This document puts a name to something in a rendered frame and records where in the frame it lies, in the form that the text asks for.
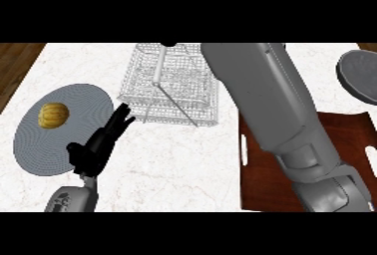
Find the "dark grey round pan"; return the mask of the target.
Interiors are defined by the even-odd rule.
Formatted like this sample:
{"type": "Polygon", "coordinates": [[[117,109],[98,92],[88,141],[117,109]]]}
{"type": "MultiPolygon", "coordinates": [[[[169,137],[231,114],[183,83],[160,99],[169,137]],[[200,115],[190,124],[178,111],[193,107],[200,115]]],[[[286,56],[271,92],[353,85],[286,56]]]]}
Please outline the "dark grey round pan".
{"type": "Polygon", "coordinates": [[[377,106],[377,53],[347,52],[336,65],[336,75],[348,93],[366,104],[377,106]]]}

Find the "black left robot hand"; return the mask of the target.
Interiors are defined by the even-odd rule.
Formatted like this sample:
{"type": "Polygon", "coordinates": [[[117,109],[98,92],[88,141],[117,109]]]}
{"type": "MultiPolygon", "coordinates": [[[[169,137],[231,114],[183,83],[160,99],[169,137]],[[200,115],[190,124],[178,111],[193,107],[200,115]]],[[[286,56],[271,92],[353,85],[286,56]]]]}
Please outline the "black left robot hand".
{"type": "Polygon", "coordinates": [[[70,163],[75,165],[75,172],[88,177],[97,177],[106,169],[116,147],[129,125],[137,120],[129,118],[132,109],[122,104],[113,113],[107,125],[101,127],[91,136],[85,145],[72,142],[67,145],[70,163]]]}

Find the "round grey tray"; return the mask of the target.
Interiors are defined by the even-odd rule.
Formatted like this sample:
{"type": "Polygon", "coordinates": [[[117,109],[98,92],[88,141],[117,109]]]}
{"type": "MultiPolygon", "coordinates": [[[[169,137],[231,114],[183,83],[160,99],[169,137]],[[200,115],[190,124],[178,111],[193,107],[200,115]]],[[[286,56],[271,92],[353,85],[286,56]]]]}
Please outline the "round grey tray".
{"type": "Polygon", "coordinates": [[[30,108],[15,132],[14,155],[23,169],[39,176],[72,171],[67,145],[88,142],[113,112],[112,97],[95,85],[75,84],[51,92],[30,108]],[[39,112],[48,103],[63,103],[70,110],[67,122],[54,129],[39,126],[39,112]]]}

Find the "brown wooden cutting board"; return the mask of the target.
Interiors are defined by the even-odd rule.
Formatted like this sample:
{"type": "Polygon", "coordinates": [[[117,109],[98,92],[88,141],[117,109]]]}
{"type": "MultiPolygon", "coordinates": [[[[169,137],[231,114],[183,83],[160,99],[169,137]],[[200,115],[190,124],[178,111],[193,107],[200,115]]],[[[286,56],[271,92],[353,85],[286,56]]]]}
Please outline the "brown wooden cutting board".
{"type": "MultiPolygon", "coordinates": [[[[319,117],[342,159],[360,171],[377,209],[377,176],[373,172],[377,166],[372,165],[366,151],[369,146],[377,149],[377,128],[370,114],[320,113],[319,117]]],[[[248,153],[248,159],[243,159],[240,164],[242,208],[267,212],[302,212],[292,181],[280,169],[277,160],[270,152],[261,150],[245,119],[239,123],[239,136],[246,136],[248,144],[248,149],[240,150],[248,153]]]]}

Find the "yellow lemon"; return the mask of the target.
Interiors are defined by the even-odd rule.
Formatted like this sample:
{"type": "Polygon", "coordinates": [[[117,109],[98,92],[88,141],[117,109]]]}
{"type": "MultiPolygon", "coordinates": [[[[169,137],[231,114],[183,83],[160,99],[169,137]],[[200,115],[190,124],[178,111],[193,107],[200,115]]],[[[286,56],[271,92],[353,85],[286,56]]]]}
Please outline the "yellow lemon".
{"type": "Polygon", "coordinates": [[[60,128],[70,117],[70,109],[63,103],[48,103],[39,112],[41,128],[60,128]]]}

